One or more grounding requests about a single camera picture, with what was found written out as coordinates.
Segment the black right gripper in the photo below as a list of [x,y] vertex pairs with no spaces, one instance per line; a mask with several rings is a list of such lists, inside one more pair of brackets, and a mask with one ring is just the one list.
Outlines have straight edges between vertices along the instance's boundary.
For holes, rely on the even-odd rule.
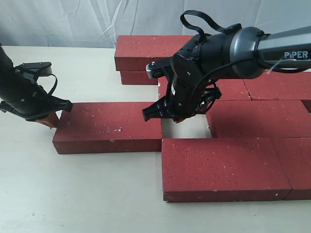
[[166,95],[142,110],[144,120],[168,118],[180,123],[197,114],[205,114],[222,96],[215,83],[210,85],[209,88],[204,84],[184,88],[181,84],[169,83]]

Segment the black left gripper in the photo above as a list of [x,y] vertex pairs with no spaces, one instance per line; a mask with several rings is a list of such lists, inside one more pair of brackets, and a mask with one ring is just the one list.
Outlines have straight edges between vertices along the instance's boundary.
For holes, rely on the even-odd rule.
[[53,95],[49,95],[44,89],[25,92],[21,97],[12,102],[2,101],[0,110],[9,112],[26,121],[35,121],[49,128],[56,128],[59,118],[57,111],[70,112],[73,103]]

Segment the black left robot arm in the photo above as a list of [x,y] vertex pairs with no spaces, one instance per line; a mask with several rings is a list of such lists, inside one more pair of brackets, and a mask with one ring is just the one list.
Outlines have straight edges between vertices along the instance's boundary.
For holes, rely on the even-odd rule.
[[23,63],[14,66],[3,48],[0,49],[0,110],[9,112],[28,122],[56,128],[58,111],[71,112],[73,103],[53,96],[58,79],[50,91],[39,85],[40,77],[55,75],[51,62]]

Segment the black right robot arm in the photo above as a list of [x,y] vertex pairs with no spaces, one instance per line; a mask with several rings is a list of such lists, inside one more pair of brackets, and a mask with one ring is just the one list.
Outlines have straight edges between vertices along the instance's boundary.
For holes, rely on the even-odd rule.
[[143,109],[145,120],[174,122],[205,114],[221,97],[224,79],[254,79],[264,71],[299,73],[311,67],[311,29],[267,34],[233,25],[224,32],[193,36],[173,56],[146,66],[150,79],[165,77],[166,94]]

